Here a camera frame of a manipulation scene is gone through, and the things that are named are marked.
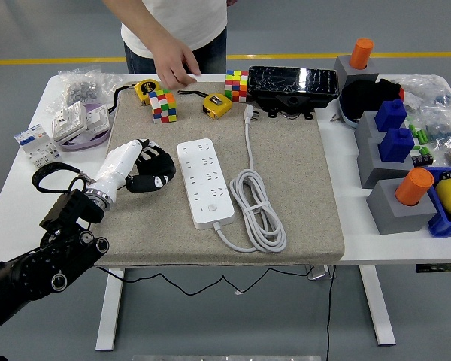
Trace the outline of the person's right hand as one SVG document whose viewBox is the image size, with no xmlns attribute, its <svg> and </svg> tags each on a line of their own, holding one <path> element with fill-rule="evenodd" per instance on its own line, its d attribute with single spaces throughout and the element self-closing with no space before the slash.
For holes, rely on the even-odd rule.
<svg viewBox="0 0 451 361">
<path fill-rule="evenodd" d="M 201 75 L 193 52 L 171 35 L 159 35 L 148 48 L 153 55 L 156 73 L 167 89 L 184 89 L 196 82 L 191 74 Z"/>
</svg>

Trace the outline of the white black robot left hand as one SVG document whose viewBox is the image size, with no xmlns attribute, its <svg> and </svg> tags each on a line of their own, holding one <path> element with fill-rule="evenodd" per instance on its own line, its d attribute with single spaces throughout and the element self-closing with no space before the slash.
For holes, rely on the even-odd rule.
<svg viewBox="0 0 451 361">
<path fill-rule="evenodd" d="M 117 190 L 125 187 L 131 193 L 160 190 L 171 181 L 176 167 L 169 153 L 149 139 L 136 139 L 107 155 L 95 181 L 86 195 L 102 210 L 117 202 Z"/>
</svg>

